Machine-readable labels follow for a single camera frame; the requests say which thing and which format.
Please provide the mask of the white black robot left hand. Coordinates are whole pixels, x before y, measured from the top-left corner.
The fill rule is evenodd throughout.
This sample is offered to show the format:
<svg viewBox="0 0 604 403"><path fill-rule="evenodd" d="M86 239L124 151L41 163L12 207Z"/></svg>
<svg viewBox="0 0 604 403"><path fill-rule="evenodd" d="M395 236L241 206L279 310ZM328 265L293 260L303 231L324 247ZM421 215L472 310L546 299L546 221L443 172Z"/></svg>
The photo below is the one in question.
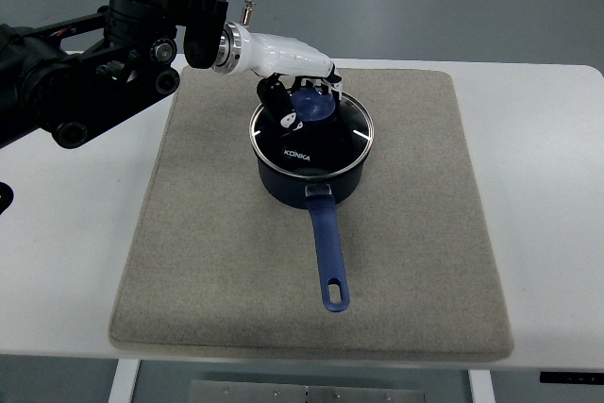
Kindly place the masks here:
<svg viewBox="0 0 604 403"><path fill-rule="evenodd" d="M270 118L282 129L294 131L303 121L294 109L281 76L319 80L329 93L342 93L342 78L330 57L294 38L255 33L244 25L225 24L212 70L238 75L251 71L261 78L257 95Z"/></svg>

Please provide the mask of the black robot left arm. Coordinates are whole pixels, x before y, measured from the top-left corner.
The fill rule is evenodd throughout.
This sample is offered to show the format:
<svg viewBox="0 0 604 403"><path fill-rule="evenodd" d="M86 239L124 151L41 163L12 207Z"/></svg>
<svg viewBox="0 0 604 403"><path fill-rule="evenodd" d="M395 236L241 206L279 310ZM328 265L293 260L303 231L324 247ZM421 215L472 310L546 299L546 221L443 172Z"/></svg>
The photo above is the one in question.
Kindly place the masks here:
<svg viewBox="0 0 604 403"><path fill-rule="evenodd" d="M1 26L1 144L49 133L74 149L174 93L176 30L189 64L217 60L229 0L109 0L42 27ZM245 0L246 13L255 0Z"/></svg>

